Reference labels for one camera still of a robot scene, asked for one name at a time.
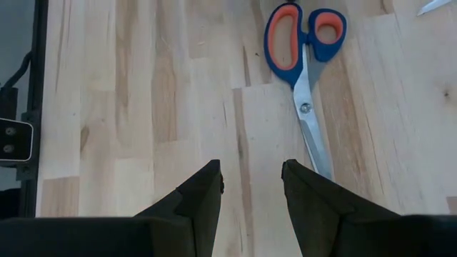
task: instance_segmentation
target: orange handle grip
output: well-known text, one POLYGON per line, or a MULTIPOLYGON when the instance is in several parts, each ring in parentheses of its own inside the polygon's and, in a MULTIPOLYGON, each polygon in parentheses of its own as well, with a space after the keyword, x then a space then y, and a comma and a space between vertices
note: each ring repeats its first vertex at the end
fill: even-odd
POLYGON ((276 66, 277 69, 281 69, 284 71, 288 71, 293 69, 298 62, 299 59, 299 33, 300 33, 300 26, 301 26, 301 10, 299 7, 295 4, 283 4, 282 6, 278 7, 275 12, 272 13, 270 21, 268 22, 267 25, 267 51, 269 54, 270 59, 272 60, 273 64, 276 66), (292 63, 288 66, 283 66, 281 65, 276 57, 274 56, 274 35, 276 32, 276 27, 279 23, 279 21, 286 17, 290 16, 292 17, 292 33, 291 33, 291 57, 292 57, 292 63))

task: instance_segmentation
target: scissor pivot screw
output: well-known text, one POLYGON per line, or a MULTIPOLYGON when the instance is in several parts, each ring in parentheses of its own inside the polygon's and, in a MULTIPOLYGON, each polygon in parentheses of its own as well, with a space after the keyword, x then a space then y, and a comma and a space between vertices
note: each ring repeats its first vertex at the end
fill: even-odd
POLYGON ((308 103, 304 103, 300 107, 300 111, 304 114, 309 114, 309 112, 313 109, 312 105, 308 103))

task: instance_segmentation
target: knife blade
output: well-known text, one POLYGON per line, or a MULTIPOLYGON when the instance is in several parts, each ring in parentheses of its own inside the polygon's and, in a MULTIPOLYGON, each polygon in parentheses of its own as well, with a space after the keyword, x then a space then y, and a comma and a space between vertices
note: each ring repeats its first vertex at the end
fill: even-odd
POLYGON ((422 7, 417 16, 428 13, 429 11, 433 11, 434 9, 437 9, 438 7, 441 7, 445 4, 449 4, 451 1, 452 0, 433 0, 431 3, 428 3, 422 7))

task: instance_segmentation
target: black metal frame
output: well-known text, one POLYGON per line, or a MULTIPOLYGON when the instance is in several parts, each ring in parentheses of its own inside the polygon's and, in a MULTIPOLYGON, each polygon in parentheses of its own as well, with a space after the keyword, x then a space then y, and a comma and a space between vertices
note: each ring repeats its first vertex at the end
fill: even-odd
POLYGON ((26 166, 17 168, 17 178, 21 180, 20 217, 34 217, 36 208, 36 183, 39 170, 39 149, 41 135, 41 107, 43 102, 44 62, 46 56, 46 31, 48 0, 36 0, 34 27, 31 45, 29 97, 27 112, 22 120, 34 126, 33 159, 26 166))

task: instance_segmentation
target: screw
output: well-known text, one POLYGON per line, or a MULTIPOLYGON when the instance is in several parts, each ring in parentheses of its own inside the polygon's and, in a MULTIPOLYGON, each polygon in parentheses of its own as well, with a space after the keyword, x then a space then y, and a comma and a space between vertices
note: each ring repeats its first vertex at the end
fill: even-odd
POLYGON ((309 114, 309 112, 313 109, 312 105, 308 103, 304 103, 300 106, 300 111, 304 114, 309 114))
POLYGON ((5 145, 3 147, 3 152, 5 152, 5 153, 12 153, 13 151, 14 151, 13 145, 5 145))
POLYGON ((16 129, 15 128, 6 128, 5 134, 7 136, 14 136, 14 135, 16 135, 16 129))

